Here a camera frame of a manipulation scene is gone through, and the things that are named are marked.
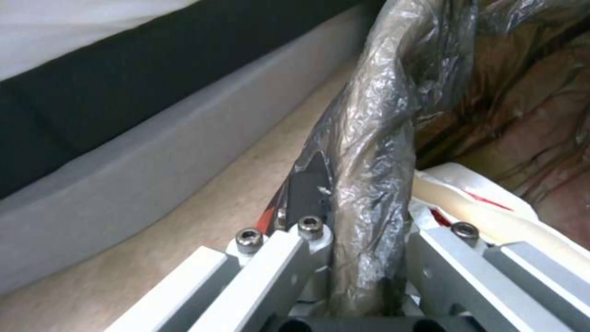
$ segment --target white metal bar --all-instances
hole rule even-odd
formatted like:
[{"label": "white metal bar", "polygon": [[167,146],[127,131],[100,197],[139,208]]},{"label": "white metal bar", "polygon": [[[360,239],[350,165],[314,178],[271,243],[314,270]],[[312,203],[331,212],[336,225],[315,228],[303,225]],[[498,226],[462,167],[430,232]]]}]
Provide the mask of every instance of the white metal bar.
[{"label": "white metal bar", "polygon": [[200,247],[106,331],[186,331],[239,270],[237,258]]},{"label": "white metal bar", "polygon": [[258,331],[287,315],[314,268],[307,242],[275,231],[189,331]]}]

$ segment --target black plastic part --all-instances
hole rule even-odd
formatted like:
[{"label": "black plastic part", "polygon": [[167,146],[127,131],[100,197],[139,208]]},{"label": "black plastic part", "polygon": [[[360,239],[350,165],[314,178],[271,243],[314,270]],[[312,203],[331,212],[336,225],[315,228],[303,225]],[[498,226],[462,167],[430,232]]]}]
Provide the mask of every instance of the black plastic part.
[{"label": "black plastic part", "polygon": [[481,332],[471,317],[277,317],[262,332]]},{"label": "black plastic part", "polygon": [[316,153],[304,171],[289,176],[287,229],[304,216],[317,216],[328,221],[330,196],[319,188],[330,189],[323,156]]}]

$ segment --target red object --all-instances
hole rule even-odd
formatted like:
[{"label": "red object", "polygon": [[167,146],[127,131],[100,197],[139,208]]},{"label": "red object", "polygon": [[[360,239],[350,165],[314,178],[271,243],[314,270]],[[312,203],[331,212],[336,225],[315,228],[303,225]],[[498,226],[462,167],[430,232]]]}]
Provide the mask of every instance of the red object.
[{"label": "red object", "polygon": [[487,199],[487,198],[484,198],[484,197],[482,197],[482,196],[478,196],[478,195],[475,195],[475,194],[471,194],[471,193],[470,193],[470,192],[468,192],[468,191],[466,191],[466,193],[467,193],[467,194],[469,194],[469,196],[473,197],[473,198],[474,198],[476,201],[482,201],[482,202],[484,202],[484,203],[488,203],[488,204],[491,204],[491,205],[493,205],[493,206],[500,207],[500,208],[502,208],[502,209],[505,209],[505,210],[508,210],[508,211],[514,211],[514,210],[512,210],[510,207],[506,207],[506,206],[504,206],[504,205],[502,205],[502,204],[496,203],[495,201],[490,201],[489,199]]},{"label": "red object", "polygon": [[273,221],[274,210],[274,206],[269,206],[256,222],[256,229],[262,234],[268,234],[270,223]]},{"label": "red object", "polygon": [[451,227],[451,222],[447,220],[447,218],[443,217],[438,211],[434,209],[430,209],[430,213],[434,217],[434,220],[441,226]]}]

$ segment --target metal fixture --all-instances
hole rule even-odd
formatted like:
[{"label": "metal fixture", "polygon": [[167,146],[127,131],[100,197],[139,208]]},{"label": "metal fixture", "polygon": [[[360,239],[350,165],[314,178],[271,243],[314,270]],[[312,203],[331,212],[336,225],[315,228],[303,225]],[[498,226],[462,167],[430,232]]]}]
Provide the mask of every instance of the metal fixture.
[{"label": "metal fixture", "polygon": [[451,231],[470,247],[475,247],[479,239],[479,230],[470,223],[458,222],[451,226]]},{"label": "metal fixture", "polygon": [[461,306],[487,331],[570,331],[447,228],[411,234],[406,255],[408,280],[426,315],[448,315]]},{"label": "metal fixture", "polygon": [[245,228],[235,235],[235,242],[241,253],[256,253],[263,244],[262,233],[256,228]]},{"label": "metal fixture", "polygon": [[278,230],[287,229],[287,212],[284,207],[277,210],[277,223],[275,227]]},{"label": "metal fixture", "polygon": [[304,216],[297,222],[299,236],[308,241],[317,240],[323,235],[324,223],[316,216]]}]

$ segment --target plastic wrap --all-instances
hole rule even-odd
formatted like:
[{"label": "plastic wrap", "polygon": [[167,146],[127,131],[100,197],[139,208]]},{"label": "plastic wrap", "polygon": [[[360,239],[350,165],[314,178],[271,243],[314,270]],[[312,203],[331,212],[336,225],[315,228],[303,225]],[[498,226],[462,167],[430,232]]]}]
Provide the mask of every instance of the plastic wrap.
[{"label": "plastic wrap", "polygon": [[[492,123],[506,129],[522,117],[506,102],[546,101],[526,86],[514,92],[520,99],[507,96],[538,59],[564,45],[563,39],[573,43],[587,14],[588,1],[385,3],[352,78],[312,130],[292,169],[305,169],[319,151],[330,174],[332,314],[395,313],[403,285],[396,281],[404,278],[415,142],[420,167],[461,162],[465,152],[483,146],[475,138],[489,138]],[[567,89],[572,73],[562,74],[552,84]],[[572,126],[570,136],[560,137],[579,132]],[[579,135],[573,136],[578,142]],[[515,139],[506,144],[521,144]],[[480,157],[474,162],[487,165]],[[277,197],[283,197],[277,205],[284,206],[284,195]]]}]

